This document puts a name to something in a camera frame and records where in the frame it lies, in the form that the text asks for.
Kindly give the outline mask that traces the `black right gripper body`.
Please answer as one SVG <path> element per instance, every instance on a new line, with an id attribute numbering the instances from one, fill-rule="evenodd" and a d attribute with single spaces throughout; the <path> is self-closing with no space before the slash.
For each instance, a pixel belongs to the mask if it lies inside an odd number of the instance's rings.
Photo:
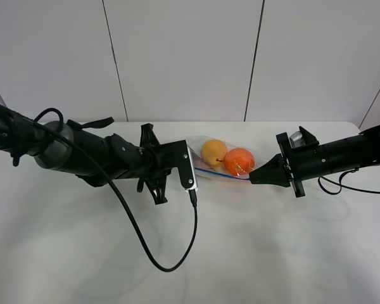
<path id="1" fill-rule="evenodd" d="M 284 160 L 286 174 L 291 181 L 295 196 L 305 196 L 303 181 L 320 176 L 326 171 L 326 157 L 317 138 L 307 129 L 299 126 L 305 145 L 292 148 L 286 132 L 276 135 L 277 143 Z"/>

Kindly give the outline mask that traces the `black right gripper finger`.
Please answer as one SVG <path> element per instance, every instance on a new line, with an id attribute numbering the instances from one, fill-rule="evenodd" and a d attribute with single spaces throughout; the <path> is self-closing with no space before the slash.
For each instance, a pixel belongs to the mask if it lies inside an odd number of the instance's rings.
<path id="1" fill-rule="evenodd" d="M 249 174 L 252 184 L 290 187 L 289 177 L 282 169 L 256 169 Z"/>
<path id="2" fill-rule="evenodd" d="M 254 174 L 283 174 L 284 160 L 281 154 L 276 154 L 267 163 L 253 171 Z"/>

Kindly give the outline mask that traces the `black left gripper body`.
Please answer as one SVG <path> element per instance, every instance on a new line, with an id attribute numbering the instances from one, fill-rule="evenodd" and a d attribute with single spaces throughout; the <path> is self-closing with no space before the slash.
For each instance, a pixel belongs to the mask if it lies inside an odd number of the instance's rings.
<path id="1" fill-rule="evenodd" d="M 190 153 L 185 140 L 148 145 L 144 147 L 143 156 L 146 164 L 139 175 L 137 190 L 143 190 L 143 184 L 152 189 L 166 188 L 167 176 L 173 168 L 178 169 L 181 186 L 190 189 Z"/>

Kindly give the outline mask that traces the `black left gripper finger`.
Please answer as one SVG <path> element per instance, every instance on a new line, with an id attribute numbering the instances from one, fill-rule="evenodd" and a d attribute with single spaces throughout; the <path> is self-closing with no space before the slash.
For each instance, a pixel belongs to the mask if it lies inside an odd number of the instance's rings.
<path id="1" fill-rule="evenodd" d="M 148 148 L 148 147 L 156 147 L 159 145 L 160 145 L 160 142 L 153 131 L 153 124 L 146 123 L 146 124 L 141 125 L 140 147 Z"/>
<path id="2" fill-rule="evenodd" d="M 168 200 L 165 196 L 166 191 L 166 177 L 146 179 L 145 185 L 150 191 L 155 203 L 166 203 Z"/>

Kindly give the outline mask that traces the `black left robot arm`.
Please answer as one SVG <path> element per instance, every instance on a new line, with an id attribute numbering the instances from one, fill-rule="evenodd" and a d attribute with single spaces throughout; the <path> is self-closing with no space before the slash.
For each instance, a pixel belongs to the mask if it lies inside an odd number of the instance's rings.
<path id="1" fill-rule="evenodd" d="M 10 154 L 15 167 L 30 155 L 38 166 L 76 175 L 92 187 L 137 179 L 137 192 L 147 187 L 157 205 L 167 202 L 167 177 L 177 168 L 191 203 L 197 203 L 194 165 L 184 140 L 161 144 L 150 123 L 142 125 L 138 146 L 117 134 L 99 137 L 88 131 L 113 122 L 111 117 L 84 124 L 65 121 L 56 108 L 32 120 L 0 105 L 0 151 Z"/>

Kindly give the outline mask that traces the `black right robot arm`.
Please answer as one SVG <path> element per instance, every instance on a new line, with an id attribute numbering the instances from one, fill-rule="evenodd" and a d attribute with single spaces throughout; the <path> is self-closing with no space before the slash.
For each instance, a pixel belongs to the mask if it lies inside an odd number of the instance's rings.
<path id="1" fill-rule="evenodd" d="M 252 184 L 292 187 L 304 197 L 303 181 L 341 173 L 340 179 L 361 168 L 380 165 L 380 125 L 357 136 L 320 144 L 307 129 L 299 127 L 292 136 L 276 135 L 281 152 L 249 173 Z"/>

